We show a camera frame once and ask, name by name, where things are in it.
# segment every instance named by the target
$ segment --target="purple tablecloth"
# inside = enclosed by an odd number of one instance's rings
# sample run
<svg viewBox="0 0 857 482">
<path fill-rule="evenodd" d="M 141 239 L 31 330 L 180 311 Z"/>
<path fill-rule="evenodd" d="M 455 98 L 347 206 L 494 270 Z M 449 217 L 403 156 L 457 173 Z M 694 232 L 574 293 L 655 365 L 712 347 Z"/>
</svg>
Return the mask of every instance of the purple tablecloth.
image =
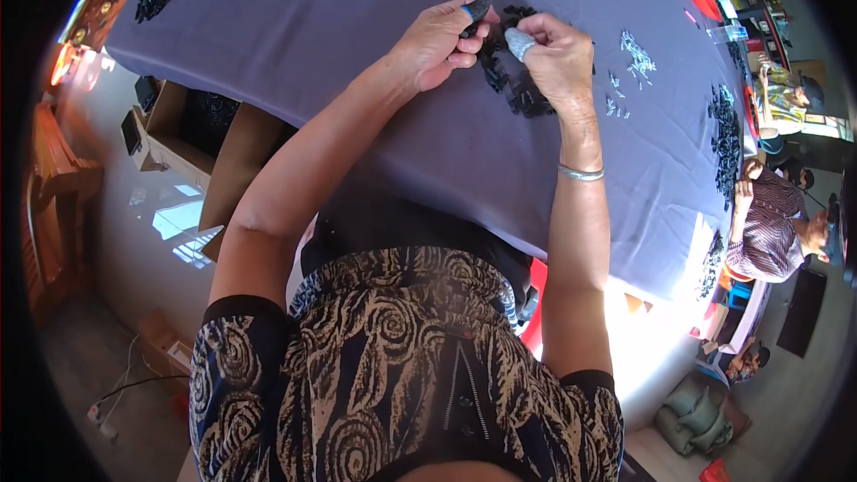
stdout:
<svg viewBox="0 0 857 482">
<path fill-rule="evenodd" d="M 443 1 L 174 0 L 138 25 L 137 0 L 129 0 L 107 49 L 141 75 L 235 97 L 301 126 L 391 48 L 421 10 Z M 726 49 L 687 18 L 685 8 L 706 21 L 691 0 L 494 4 L 498 12 L 509 4 L 550 12 L 596 42 L 610 272 L 649 295 L 672 298 L 698 213 L 714 228 L 728 223 L 714 180 L 716 123 L 706 113 L 713 84 L 741 93 Z M 657 64 L 654 85 L 642 91 L 626 71 L 631 58 L 619 46 L 624 29 Z M 620 77 L 627 98 L 613 93 L 608 71 Z M 631 112 L 628 120 L 606 115 L 607 95 Z M 474 220 L 545 258 L 559 147 L 555 116 L 512 115 L 477 66 L 456 71 L 402 108 L 364 168 L 405 198 Z"/>
</svg>

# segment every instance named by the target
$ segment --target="bracelet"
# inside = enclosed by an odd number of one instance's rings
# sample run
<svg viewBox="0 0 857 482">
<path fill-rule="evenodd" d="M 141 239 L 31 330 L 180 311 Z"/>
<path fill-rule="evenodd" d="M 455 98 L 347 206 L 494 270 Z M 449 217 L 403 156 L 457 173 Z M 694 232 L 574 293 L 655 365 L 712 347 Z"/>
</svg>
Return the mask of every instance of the bracelet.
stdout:
<svg viewBox="0 0 857 482">
<path fill-rule="evenodd" d="M 563 166 L 562 164 L 557 164 L 556 168 L 560 170 L 560 173 L 564 176 L 577 180 L 598 180 L 604 176 L 603 167 L 596 172 L 579 172 L 577 170 L 573 170 L 571 167 Z"/>
</svg>

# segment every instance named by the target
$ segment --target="striped shirt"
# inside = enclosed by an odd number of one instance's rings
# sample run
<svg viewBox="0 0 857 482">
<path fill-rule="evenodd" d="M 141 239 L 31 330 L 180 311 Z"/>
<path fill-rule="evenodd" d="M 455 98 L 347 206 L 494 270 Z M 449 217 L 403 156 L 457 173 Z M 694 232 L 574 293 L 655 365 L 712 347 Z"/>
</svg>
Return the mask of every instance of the striped shirt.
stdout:
<svg viewBox="0 0 857 482">
<path fill-rule="evenodd" d="M 787 280 L 804 262 L 793 218 L 808 219 L 800 190 L 766 167 L 753 182 L 744 238 L 727 248 L 729 267 L 767 283 Z"/>
<path fill-rule="evenodd" d="M 777 123 L 780 134 L 799 133 L 803 129 L 804 119 L 807 117 L 807 109 L 797 107 L 788 102 L 786 96 L 792 95 L 795 88 L 788 86 L 787 82 L 791 73 L 782 66 L 772 64 L 768 71 L 768 102 L 770 103 L 770 115 Z M 762 112 L 765 108 L 762 95 L 765 90 L 761 81 L 756 81 L 756 108 Z"/>
</svg>

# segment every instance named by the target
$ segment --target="white cord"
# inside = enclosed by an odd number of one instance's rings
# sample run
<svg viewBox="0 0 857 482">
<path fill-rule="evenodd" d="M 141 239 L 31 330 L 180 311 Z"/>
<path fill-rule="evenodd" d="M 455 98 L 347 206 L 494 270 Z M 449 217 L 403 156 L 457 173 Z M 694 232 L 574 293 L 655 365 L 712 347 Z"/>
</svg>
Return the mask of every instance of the white cord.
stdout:
<svg viewBox="0 0 857 482">
<path fill-rule="evenodd" d="M 131 344 L 128 345 L 128 365 L 126 366 L 125 372 L 123 373 L 123 375 L 120 376 L 119 380 L 116 381 L 116 384 L 113 385 L 112 391 L 115 391 L 116 388 L 119 387 L 119 382 L 123 382 L 123 385 L 128 383 L 128 374 L 131 372 L 131 348 L 134 348 L 134 343 L 136 343 L 137 339 L 139 339 L 139 338 L 140 338 L 140 336 L 135 337 L 131 341 Z M 116 409 L 116 406 L 119 404 L 119 401 L 122 400 L 122 395 L 124 395 L 124 394 L 125 394 L 124 390 L 119 391 L 119 397 L 116 399 L 115 402 L 113 402 L 113 406 L 110 408 L 110 411 L 107 412 L 107 415 L 104 416 L 104 420 L 101 422 L 102 424 L 106 423 L 107 420 L 110 419 L 110 416 L 113 413 L 113 410 Z"/>
</svg>

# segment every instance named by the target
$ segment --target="zipper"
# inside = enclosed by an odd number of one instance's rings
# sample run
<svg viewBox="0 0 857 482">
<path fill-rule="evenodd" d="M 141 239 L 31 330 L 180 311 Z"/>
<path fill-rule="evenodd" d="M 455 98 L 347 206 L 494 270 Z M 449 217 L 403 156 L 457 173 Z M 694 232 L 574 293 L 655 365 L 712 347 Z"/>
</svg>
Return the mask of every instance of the zipper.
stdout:
<svg viewBox="0 0 857 482">
<path fill-rule="evenodd" d="M 449 402 L 446 402 L 446 413 L 443 416 L 443 429 L 449 430 L 449 418 L 453 412 L 453 400 L 455 399 L 455 378 L 458 374 L 458 354 L 461 352 L 461 341 L 455 341 L 455 363 L 453 363 L 453 380 L 449 386 Z"/>
<path fill-rule="evenodd" d="M 461 350 L 461 341 L 458 342 L 458 350 Z M 465 359 L 467 377 L 470 379 L 470 390 L 473 391 L 473 402 L 477 405 L 477 415 L 479 416 L 479 424 L 482 425 L 483 434 L 485 435 L 485 440 L 487 441 L 487 424 L 485 423 L 485 417 L 482 413 L 482 404 L 479 402 L 479 395 L 477 394 L 477 384 L 473 380 L 473 371 L 470 369 L 470 361 L 467 359 L 467 356 L 464 354 L 463 350 L 461 350 L 461 357 Z M 458 358 L 455 359 L 455 363 L 456 365 L 458 364 Z"/>
</svg>

